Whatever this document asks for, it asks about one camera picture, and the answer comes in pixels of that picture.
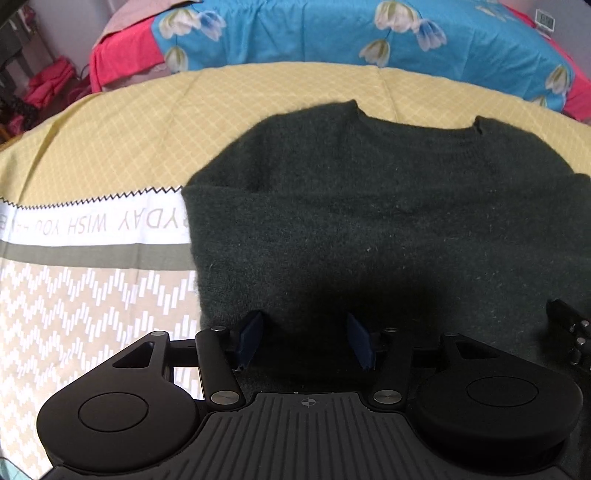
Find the round black pad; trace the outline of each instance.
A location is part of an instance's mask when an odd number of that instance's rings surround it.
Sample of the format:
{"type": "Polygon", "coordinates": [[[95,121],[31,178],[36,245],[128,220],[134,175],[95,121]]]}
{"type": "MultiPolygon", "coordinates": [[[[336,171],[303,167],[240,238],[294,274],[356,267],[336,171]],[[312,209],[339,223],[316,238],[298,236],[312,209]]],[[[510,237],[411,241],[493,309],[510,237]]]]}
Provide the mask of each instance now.
{"type": "Polygon", "coordinates": [[[583,396],[568,378],[518,359],[471,360],[433,375],[413,408],[427,440],[480,458],[539,455],[576,425],[583,396]]]}
{"type": "Polygon", "coordinates": [[[148,414],[148,404],[137,395],[106,393],[87,400],[81,406],[80,421],[97,432],[121,432],[141,422],[148,414]]]}
{"type": "Polygon", "coordinates": [[[98,368],[53,395],[37,417],[51,458],[103,474],[139,470],[177,453],[196,430],[195,401],[142,370],[111,368],[103,375],[98,368]]]}
{"type": "Polygon", "coordinates": [[[527,380],[515,377],[487,377],[468,385],[468,396],[490,407],[519,407],[538,395],[538,388],[527,380]]]}

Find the sweater neckline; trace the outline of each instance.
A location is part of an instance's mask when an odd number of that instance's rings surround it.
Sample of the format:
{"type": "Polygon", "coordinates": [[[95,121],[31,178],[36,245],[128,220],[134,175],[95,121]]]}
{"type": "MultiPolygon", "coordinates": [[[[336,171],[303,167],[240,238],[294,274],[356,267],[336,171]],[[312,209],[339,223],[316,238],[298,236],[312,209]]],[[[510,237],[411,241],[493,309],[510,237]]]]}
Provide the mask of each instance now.
{"type": "Polygon", "coordinates": [[[355,124],[365,135],[384,144],[409,146],[421,150],[453,150],[457,148],[482,148],[489,136],[488,119],[477,116],[472,125],[465,128],[433,128],[401,124],[367,115],[357,101],[348,102],[355,112],[355,124]]]}

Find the wall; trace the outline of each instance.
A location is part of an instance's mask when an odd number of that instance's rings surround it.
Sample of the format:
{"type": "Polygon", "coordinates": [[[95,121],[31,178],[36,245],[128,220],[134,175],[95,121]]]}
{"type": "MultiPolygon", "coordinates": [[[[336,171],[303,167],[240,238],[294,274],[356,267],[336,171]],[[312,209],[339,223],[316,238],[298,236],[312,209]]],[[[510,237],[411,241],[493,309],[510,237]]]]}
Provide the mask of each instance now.
{"type": "Polygon", "coordinates": [[[114,14],[118,9],[120,9],[127,0],[106,0],[107,5],[109,5],[109,10],[112,14],[114,14]]]}
{"type": "Polygon", "coordinates": [[[80,72],[88,64],[112,7],[105,0],[31,0],[30,5],[53,54],[65,55],[80,72]]]}
{"type": "Polygon", "coordinates": [[[591,7],[585,1],[503,0],[503,3],[532,18],[536,8],[551,14],[556,19],[552,38],[591,77],[591,7]]]}

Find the bed sheet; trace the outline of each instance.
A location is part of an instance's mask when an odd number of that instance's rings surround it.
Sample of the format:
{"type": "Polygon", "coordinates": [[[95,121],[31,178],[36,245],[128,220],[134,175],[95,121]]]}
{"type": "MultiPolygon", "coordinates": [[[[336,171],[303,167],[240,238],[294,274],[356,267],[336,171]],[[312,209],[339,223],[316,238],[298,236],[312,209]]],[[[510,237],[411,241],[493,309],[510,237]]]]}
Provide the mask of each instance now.
{"type": "MultiPolygon", "coordinates": [[[[524,24],[535,28],[535,23],[530,17],[512,8],[509,8],[509,10],[524,24]]],[[[575,120],[591,122],[591,79],[585,75],[583,70],[560,45],[551,38],[545,38],[545,40],[569,62],[574,71],[573,86],[567,95],[564,113],[575,120]]]]}
{"type": "Polygon", "coordinates": [[[433,0],[411,0],[407,4],[356,2],[354,9],[346,2],[336,4],[327,0],[312,8],[304,8],[294,0],[242,0],[232,4],[207,0],[191,10],[177,9],[149,18],[104,39],[91,55],[93,91],[112,90],[161,76],[160,65],[165,61],[177,71],[294,59],[342,63],[369,60],[382,64],[387,56],[388,65],[404,65],[408,70],[518,95],[561,110],[576,120],[591,117],[591,81],[558,45],[550,41],[550,46],[544,46],[539,35],[516,22],[519,18],[531,25],[529,18],[496,0],[455,1],[459,9],[445,8],[433,0]],[[377,20],[378,11],[381,20],[377,20]],[[421,33],[418,25],[425,18],[419,17],[426,15],[433,25],[424,23],[421,33]],[[326,16],[330,21],[322,20],[326,16]],[[380,30],[384,22],[393,28],[386,26],[380,30]],[[369,41],[368,28],[376,34],[384,33],[388,45],[380,41],[383,38],[376,38],[375,43],[369,41]],[[325,35],[331,31],[335,34],[325,35]],[[360,47],[362,32],[368,43],[360,47]],[[314,35],[322,36],[319,48],[311,48],[317,41],[314,35]],[[439,46],[437,52],[433,48],[423,52],[420,37],[426,47],[433,47],[442,39],[447,43],[439,46]],[[157,75],[151,74],[154,68],[159,71],[157,75]]]}
{"type": "Polygon", "coordinates": [[[496,0],[206,0],[157,16],[173,72],[272,61],[373,63],[562,111],[574,71],[496,0]]]}
{"type": "MultiPolygon", "coordinates": [[[[35,418],[50,395],[148,331],[199,329],[178,187],[269,115],[350,99],[413,125],[498,118],[591,173],[587,126],[398,69],[250,64],[85,97],[0,153],[0,457],[39,478],[50,464],[35,418]]],[[[176,383],[199,397],[196,370],[176,383]]]]}

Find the yellow checkered fabric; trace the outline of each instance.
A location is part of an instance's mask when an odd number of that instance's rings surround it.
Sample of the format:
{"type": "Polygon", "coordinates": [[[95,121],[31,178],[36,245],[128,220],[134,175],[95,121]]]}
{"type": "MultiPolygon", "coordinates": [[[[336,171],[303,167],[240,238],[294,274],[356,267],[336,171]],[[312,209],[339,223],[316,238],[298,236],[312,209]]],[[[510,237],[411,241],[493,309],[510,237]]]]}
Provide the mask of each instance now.
{"type": "Polygon", "coordinates": [[[184,184],[261,119],[356,99],[370,116],[439,128],[493,117],[535,133],[591,173],[591,129],[518,98],[438,77],[315,63],[178,74],[89,96],[0,153],[0,196],[47,205],[184,184]]]}

